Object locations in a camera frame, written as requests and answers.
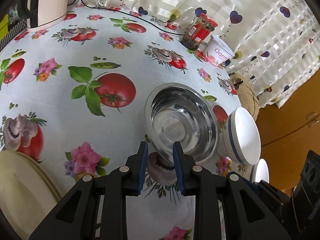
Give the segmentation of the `striped tray box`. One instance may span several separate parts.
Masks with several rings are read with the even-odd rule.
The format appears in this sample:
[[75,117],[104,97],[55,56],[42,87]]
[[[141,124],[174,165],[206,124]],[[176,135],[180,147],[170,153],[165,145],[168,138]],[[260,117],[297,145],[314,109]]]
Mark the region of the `striped tray box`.
[[15,37],[27,30],[26,20],[20,20],[7,34],[1,38],[0,49],[3,50]]

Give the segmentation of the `cream heart-pattern curtain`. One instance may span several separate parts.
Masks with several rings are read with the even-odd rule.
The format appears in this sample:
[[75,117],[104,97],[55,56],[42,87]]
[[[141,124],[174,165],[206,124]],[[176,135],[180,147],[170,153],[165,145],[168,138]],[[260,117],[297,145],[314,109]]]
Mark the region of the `cream heart-pattern curtain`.
[[188,30],[200,13],[234,51],[225,66],[247,77],[261,107],[282,107],[319,70],[319,0],[69,0],[123,9]]

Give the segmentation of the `electric kettle white black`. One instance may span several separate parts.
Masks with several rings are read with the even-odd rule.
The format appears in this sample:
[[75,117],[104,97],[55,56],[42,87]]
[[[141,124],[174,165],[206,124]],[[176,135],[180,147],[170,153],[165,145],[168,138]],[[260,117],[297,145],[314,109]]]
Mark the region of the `electric kettle white black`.
[[68,0],[18,0],[17,11],[26,20],[27,31],[50,28],[66,18]]

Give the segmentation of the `beige plate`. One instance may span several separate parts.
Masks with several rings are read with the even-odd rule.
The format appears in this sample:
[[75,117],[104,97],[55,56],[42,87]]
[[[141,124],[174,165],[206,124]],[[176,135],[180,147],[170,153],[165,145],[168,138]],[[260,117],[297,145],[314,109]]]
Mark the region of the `beige plate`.
[[30,237],[62,197],[37,161],[22,153],[1,152],[1,211],[21,239]]

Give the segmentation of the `red-lidded sauce jar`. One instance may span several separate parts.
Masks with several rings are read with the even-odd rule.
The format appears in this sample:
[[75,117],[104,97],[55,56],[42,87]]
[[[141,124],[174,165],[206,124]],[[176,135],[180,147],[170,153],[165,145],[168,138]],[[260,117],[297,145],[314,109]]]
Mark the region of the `red-lidded sauce jar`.
[[195,24],[182,37],[181,44],[185,48],[195,51],[216,27],[218,27],[218,24],[213,19],[201,13]]

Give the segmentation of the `lime green box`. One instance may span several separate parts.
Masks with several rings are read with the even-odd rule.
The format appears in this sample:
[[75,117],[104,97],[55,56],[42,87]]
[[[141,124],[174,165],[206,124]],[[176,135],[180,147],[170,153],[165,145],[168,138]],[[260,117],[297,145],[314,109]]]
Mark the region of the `lime green box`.
[[0,40],[8,34],[9,16],[6,14],[0,23]]

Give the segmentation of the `floral vinyl tablecloth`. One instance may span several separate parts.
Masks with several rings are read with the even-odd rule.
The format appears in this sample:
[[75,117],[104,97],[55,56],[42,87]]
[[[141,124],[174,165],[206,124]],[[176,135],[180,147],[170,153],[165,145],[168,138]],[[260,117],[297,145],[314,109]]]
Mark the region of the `floral vinyl tablecloth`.
[[240,106],[227,72],[191,54],[148,17],[74,7],[1,51],[1,152],[39,163],[64,195],[109,174],[149,141],[144,107],[165,83],[196,90],[225,113]]

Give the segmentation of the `white yogurt tub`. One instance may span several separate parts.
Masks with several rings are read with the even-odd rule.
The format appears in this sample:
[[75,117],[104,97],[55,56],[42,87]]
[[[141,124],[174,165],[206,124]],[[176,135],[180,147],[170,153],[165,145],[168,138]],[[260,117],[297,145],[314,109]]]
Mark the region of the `white yogurt tub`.
[[234,56],[231,48],[215,34],[210,36],[210,40],[204,46],[203,54],[210,64],[217,67]]

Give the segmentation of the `stainless steel bowl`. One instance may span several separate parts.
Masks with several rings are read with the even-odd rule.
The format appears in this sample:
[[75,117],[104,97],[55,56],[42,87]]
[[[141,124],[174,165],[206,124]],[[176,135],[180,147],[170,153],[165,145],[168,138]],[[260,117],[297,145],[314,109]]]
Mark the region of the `stainless steel bowl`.
[[165,83],[156,87],[146,100],[144,117],[150,141],[169,162],[173,162],[175,142],[200,165],[217,153],[217,118],[204,97],[186,85]]

